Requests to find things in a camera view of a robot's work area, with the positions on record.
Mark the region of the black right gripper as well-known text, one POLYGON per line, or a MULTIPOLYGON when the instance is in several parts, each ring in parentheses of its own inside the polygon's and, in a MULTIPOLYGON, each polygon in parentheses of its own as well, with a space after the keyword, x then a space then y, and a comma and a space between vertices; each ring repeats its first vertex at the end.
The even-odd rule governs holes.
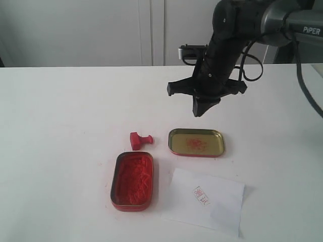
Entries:
POLYGON ((201 57, 197 60, 191 77, 168 83, 168 95, 193 96, 193 114, 201 117, 220 102, 219 98, 229 94, 243 94, 247 90, 244 81, 230 79, 234 67, 233 62, 201 57))

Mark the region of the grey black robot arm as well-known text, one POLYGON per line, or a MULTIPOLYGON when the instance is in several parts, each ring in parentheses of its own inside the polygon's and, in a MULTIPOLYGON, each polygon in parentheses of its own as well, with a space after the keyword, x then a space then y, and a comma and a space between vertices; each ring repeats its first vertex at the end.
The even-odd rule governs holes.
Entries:
POLYGON ((213 34, 207 45, 182 45, 180 59, 195 60, 191 77, 167 86, 169 95, 193 98, 193 114, 202 116, 227 95, 244 93, 248 78, 245 60, 255 43, 294 49, 299 86, 318 113, 321 107, 302 76, 298 44, 322 44, 322 12, 302 1, 220 1, 212 17, 213 34))

